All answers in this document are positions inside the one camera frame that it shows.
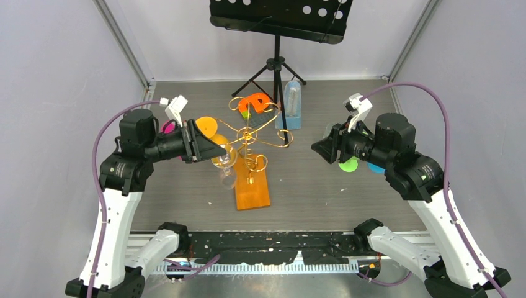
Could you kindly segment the clear wine glass back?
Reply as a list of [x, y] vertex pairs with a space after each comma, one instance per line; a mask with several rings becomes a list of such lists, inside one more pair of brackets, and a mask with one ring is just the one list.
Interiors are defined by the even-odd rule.
[[220, 182], [225, 189], [234, 189], [237, 174], [234, 165], [238, 159], [238, 152], [228, 144], [220, 145], [226, 153], [216, 158], [212, 158], [212, 163], [220, 170]]

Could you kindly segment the clear wine glass front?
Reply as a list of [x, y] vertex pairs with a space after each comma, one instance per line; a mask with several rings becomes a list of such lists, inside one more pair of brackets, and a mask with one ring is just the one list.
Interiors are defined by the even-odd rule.
[[332, 127], [335, 125], [335, 123], [329, 123], [327, 124], [326, 128], [324, 129], [323, 138], [326, 138], [330, 136]]

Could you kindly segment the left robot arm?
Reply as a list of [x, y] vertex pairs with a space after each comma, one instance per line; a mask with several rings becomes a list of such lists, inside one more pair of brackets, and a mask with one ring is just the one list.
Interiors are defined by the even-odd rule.
[[185, 225], [165, 222], [136, 253], [127, 256], [133, 218], [148, 178], [159, 161], [180, 158], [186, 163], [223, 156], [225, 149], [206, 137], [194, 120], [170, 133], [159, 131], [149, 109], [120, 115], [115, 150], [95, 165], [99, 213], [91, 250], [78, 278], [69, 281], [70, 297], [140, 297], [145, 282], [171, 254], [185, 256], [190, 237]]

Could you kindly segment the gold wire wine glass rack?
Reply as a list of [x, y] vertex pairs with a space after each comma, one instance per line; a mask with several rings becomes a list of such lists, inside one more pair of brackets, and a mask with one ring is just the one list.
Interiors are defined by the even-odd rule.
[[247, 106], [246, 123], [241, 128], [237, 129], [224, 120], [214, 118], [219, 123], [236, 132], [235, 138], [227, 142], [226, 145], [232, 148], [236, 154], [233, 170], [237, 175], [236, 182], [234, 183], [234, 196], [236, 209], [238, 211], [260, 209], [270, 207], [271, 205], [266, 174], [269, 159], [262, 153], [253, 152], [251, 145], [261, 143], [276, 148], [287, 148], [293, 141], [292, 133], [284, 127], [277, 130], [278, 138], [284, 141], [283, 145], [261, 140], [259, 138], [259, 132], [281, 115], [279, 105], [272, 101], [263, 102], [262, 111], [272, 112], [273, 116], [259, 127], [250, 125], [251, 117], [256, 114], [256, 109], [250, 106]]

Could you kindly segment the clear wine glass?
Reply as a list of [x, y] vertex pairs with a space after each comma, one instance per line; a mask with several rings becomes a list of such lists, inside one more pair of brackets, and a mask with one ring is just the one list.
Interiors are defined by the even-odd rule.
[[330, 136], [332, 127], [335, 125], [335, 123], [329, 123], [327, 124], [326, 128], [324, 129], [323, 138], [326, 138]]
[[225, 189], [234, 189], [237, 174], [234, 165], [238, 159], [238, 152], [228, 144], [220, 145], [226, 153], [216, 158], [212, 158], [212, 163], [220, 170], [220, 182]]

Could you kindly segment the green wine glass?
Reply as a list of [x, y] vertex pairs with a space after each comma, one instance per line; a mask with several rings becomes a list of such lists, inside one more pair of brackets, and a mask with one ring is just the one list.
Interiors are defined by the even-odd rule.
[[345, 146], [347, 144], [347, 134], [342, 134], [341, 144], [339, 145], [339, 157], [337, 158], [338, 166], [346, 173], [352, 173], [359, 167], [360, 159], [356, 156], [349, 155]]

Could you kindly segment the pink wine glass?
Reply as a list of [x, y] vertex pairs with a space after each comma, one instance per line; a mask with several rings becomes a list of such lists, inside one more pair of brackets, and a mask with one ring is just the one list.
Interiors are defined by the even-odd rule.
[[177, 128], [177, 122], [175, 120], [166, 121], [161, 127], [161, 134], [165, 135], [173, 132]]

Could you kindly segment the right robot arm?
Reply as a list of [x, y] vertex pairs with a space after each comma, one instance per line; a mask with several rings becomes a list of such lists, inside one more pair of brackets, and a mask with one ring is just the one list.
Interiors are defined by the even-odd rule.
[[373, 251], [397, 261], [416, 275], [432, 297], [486, 297], [504, 287], [510, 273], [493, 265], [472, 236], [459, 234], [460, 214], [438, 162], [416, 151], [415, 127], [401, 114], [377, 118], [371, 131], [363, 122], [335, 124], [329, 135], [312, 144], [328, 163], [356, 157], [384, 170], [386, 182], [414, 209], [437, 251], [429, 251], [395, 235], [377, 219], [354, 229], [355, 249]]

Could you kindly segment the blue wine glass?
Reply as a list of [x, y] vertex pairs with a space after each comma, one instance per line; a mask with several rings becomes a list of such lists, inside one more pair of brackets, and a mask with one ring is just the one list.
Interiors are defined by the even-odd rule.
[[368, 165], [369, 170], [372, 171], [373, 173], [383, 174], [385, 172], [384, 168], [374, 165], [372, 163], [367, 163], [367, 165]]

